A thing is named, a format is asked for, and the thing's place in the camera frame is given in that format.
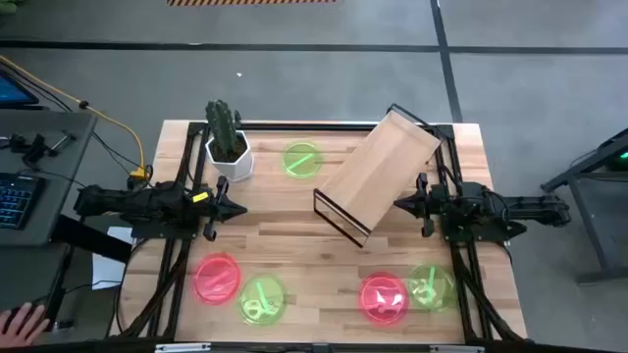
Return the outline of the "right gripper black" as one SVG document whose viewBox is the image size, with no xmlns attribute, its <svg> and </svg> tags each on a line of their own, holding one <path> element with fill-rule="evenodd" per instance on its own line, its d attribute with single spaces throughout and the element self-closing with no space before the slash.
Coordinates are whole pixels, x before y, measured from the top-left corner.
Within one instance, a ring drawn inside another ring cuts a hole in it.
<svg viewBox="0 0 628 353">
<path fill-rule="evenodd" d="M 441 212 L 441 204 L 445 199 L 445 185 L 443 183 L 433 184 L 428 189 L 428 176 L 426 173 L 420 173 L 416 180 L 417 191 L 407 196 L 396 199 L 394 205 L 404 212 L 412 215 L 415 219 L 419 218 L 419 211 L 414 206 L 419 198 L 419 204 L 422 207 L 420 216 L 423 218 L 422 236 L 430 237 L 435 231 L 435 225 L 431 216 Z"/>
</svg>

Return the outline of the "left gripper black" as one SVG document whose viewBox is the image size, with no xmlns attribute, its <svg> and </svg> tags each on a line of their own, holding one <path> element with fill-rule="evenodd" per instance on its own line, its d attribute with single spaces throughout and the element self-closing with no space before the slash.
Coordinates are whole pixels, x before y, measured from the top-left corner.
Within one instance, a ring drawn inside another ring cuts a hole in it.
<svg viewBox="0 0 628 353">
<path fill-rule="evenodd" d="M 215 230 L 215 223 L 223 223 L 226 220 L 244 215 L 247 213 L 247 208 L 237 204 L 234 201 L 228 200 L 227 191 L 229 189 L 229 183 L 225 176 L 218 178 L 215 188 L 205 188 L 202 192 L 208 192 L 210 197 L 200 201 L 203 205 L 203 211 L 201 215 L 208 218 L 207 223 L 203 229 L 203 236 L 207 240 L 215 240 L 217 237 L 217 231 Z"/>
</svg>

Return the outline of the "translucent green plastic plate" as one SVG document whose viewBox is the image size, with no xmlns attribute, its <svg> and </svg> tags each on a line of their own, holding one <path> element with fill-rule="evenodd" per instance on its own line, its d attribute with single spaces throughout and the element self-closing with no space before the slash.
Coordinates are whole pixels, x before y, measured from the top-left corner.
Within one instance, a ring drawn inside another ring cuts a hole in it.
<svg viewBox="0 0 628 353">
<path fill-rule="evenodd" d="M 236 304 L 242 319 L 252 326 L 271 326 L 286 310 L 287 292 L 283 282 L 266 273 L 251 277 L 243 286 Z"/>
<path fill-rule="evenodd" d="M 414 306 L 423 311 L 443 311 L 456 304 L 456 287 L 448 268 L 437 265 L 416 267 L 407 279 Z"/>
<path fill-rule="evenodd" d="M 318 146 L 312 142 L 294 142 L 282 153 L 282 167 L 284 172 L 290 177 L 314 177 L 320 172 L 322 163 L 322 153 Z"/>
</svg>

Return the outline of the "white faceted plant pot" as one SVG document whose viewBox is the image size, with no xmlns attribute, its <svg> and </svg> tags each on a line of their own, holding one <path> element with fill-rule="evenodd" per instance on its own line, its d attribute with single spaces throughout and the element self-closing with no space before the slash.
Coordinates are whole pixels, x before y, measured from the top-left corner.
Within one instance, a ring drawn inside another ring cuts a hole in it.
<svg viewBox="0 0 628 353">
<path fill-rule="evenodd" d="M 214 135 L 211 135 L 209 141 L 205 143 L 209 163 L 230 182 L 240 182 L 249 178 L 254 169 L 252 148 L 243 130 L 236 131 L 236 141 L 243 143 L 244 151 L 234 162 L 220 162 L 217 159 L 217 154 L 213 152 L 213 146 L 216 145 Z"/>
</svg>

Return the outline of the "green cactus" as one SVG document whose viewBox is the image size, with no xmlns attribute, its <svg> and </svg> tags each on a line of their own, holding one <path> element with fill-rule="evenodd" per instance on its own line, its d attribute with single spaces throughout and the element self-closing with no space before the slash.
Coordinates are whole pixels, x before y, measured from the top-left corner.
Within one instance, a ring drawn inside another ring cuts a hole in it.
<svg viewBox="0 0 628 353">
<path fill-rule="evenodd" d="M 213 135 L 210 152 L 216 162 L 233 163 L 246 150 L 243 137 L 237 132 L 239 111 L 230 109 L 222 100 L 211 100 L 205 108 L 205 116 Z"/>
</svg>

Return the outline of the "white paper sheet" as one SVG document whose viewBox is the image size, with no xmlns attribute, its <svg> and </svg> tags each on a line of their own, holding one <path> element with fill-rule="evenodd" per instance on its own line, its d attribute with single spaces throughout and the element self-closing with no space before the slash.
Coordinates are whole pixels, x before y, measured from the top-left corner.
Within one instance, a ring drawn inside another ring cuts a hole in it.
<svg viewBox="0 0 628 353">
<path fill-rule="evenodd" d="M 131 237 L 131 227 L 109 227 L 107 234 L 131 246 L 135 245 L 135 240 Z M 121 284 L 125 267 L 125 262 L 93 254 L 91 289 L 99 290 Z"/>
</svg>

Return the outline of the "grey metal side table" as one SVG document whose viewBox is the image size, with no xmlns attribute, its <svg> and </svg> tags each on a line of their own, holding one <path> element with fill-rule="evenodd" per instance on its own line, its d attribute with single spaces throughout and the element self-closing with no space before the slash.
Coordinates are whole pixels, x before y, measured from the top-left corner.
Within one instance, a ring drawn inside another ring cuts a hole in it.
<svg viewBox="0 0 628 353">
<path fill-rule="evenodd" d="M 628 149 L 628 127 L 575 158 L 568 168 L 541 184 L 546 192 L 566 186 L 575 201 L 584 229 L 593 245 L 600 268 L 576 277 L 579 284 L 628 279 L 628 260 L 623 261 L 612 233 L 616 223 L 628 231 L 628 172 L 610 172 L 607 162 Z"/>
</svg>

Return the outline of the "black clamp tool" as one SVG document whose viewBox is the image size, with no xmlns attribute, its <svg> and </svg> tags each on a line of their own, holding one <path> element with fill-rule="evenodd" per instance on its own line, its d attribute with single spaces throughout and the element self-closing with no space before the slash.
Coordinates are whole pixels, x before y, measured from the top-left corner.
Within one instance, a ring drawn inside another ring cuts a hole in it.
<svg viewBox="0 0 628 353">
<path fill-rule="evenodd" d="M 26 165 L 35 165 L 43 157 L 56 157 L 63 147 L 77 140 L 72 133 L 63 130 L 63 136 L 52 146 L 45 144 L 45 137 L 37 133 L 31 143 L 19 134 L 13 134 L 8 141 L 8 148 L 12 153 L 22 154 L 22 161 Z"/>
</svg>

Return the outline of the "black device with green light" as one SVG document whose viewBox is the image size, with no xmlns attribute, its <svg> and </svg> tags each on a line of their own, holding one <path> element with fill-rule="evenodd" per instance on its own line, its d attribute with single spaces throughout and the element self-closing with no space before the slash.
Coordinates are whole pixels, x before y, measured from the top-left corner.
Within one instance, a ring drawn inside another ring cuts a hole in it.
<svg viewBox="0 0 628 353">
<path fill-rule="evenodd" d="M 610 172 L 628 172 L 628 149 L 613 156 L 606 164 Z"/>
</svg>

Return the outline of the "dark grey low desk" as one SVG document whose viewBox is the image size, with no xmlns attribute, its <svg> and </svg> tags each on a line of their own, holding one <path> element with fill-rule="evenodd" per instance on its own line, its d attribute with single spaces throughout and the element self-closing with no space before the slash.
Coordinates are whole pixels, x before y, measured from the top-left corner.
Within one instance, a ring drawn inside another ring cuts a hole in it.
<svg viewBox="0 0 628 353">
<path fill-rule="evenodd" d="M 55 326 L 65 289 L 67 260 L 71 250 L 66 245 L 0 248 L 0 313 L 12 315 L 30 302 L 43 305 L 49 325 Z"/>
</svg>

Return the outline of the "backlit black keyboard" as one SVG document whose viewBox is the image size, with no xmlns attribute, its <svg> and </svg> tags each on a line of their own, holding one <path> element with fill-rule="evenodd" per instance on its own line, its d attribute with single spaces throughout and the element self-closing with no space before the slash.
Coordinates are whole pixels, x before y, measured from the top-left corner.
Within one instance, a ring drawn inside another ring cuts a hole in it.
<svg viewBox="0 0 628 353">
<path fill-rule="evenodd" d="M 44 185 L 40 177 L 0 173 L 0 228 L 23 229 Z"/>
</svg>

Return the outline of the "person's hand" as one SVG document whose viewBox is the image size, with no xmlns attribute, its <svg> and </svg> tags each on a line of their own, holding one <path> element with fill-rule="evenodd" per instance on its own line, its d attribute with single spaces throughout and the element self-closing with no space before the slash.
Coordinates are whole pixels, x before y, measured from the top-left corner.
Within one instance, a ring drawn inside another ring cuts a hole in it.
<svg viewBox="0 0 628 353">
<path fill-rule="evenodd" d="M 0 313 L 0 349 L 32 345 L 48 325 L 43 305 L 33 307 L 26 302 L 15 315 L 4 311 Z"/>
</svg>

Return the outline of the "computer screen with black bezel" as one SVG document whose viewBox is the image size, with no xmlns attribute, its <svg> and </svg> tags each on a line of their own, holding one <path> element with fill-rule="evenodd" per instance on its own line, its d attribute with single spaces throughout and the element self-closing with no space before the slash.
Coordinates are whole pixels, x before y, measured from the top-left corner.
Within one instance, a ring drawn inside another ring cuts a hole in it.
<svg viewBox="0 0 628 353">
<path fill-rule="evenodd" d="M 0 70 L 0 108 L 30 108 L 39 100 L 7 72 Z"/>
</svg>

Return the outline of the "wooden shelf with black frame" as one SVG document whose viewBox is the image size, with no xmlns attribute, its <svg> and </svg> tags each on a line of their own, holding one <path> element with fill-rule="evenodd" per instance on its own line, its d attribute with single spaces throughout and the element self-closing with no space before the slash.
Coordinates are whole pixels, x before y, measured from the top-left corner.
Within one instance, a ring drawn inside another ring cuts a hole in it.
<svg viewBox="0 0 628 353">
<path fill-rule="evenodd" d="M 447 135 L 393 104 L 382 120 L 313 190 L 314 212 L 361 248 L 409 183 L 427 171 Z"/>
</svg>

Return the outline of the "silver metal bracket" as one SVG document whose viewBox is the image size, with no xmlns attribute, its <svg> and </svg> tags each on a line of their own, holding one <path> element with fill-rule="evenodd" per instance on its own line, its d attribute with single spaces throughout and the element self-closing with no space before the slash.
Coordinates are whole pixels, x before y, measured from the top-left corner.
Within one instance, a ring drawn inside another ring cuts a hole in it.
<svg viewBox="0 0 628 353">
<path fill-rule="evenodd" d="M 208 353 L 211 344 L 204 342 L 169 343 L 155 346 L 154 353 Z"/>
</svg>

